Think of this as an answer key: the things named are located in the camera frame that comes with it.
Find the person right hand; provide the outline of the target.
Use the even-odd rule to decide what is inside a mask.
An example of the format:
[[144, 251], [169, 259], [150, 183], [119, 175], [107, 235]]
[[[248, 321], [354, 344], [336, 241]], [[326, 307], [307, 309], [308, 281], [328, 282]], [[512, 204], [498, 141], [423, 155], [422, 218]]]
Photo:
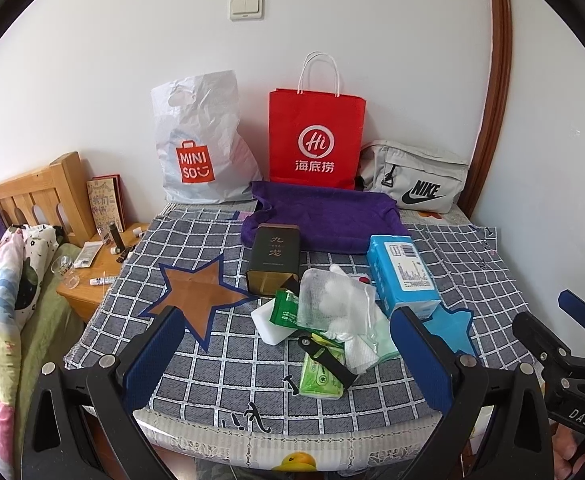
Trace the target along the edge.
[[551, 443], [554, 452], [554, 479], [570, 479], [585, 463], [585, 454], [574, 458], [577, 452], [577, 441], [574, 439], [573, 431], [558, 424]]

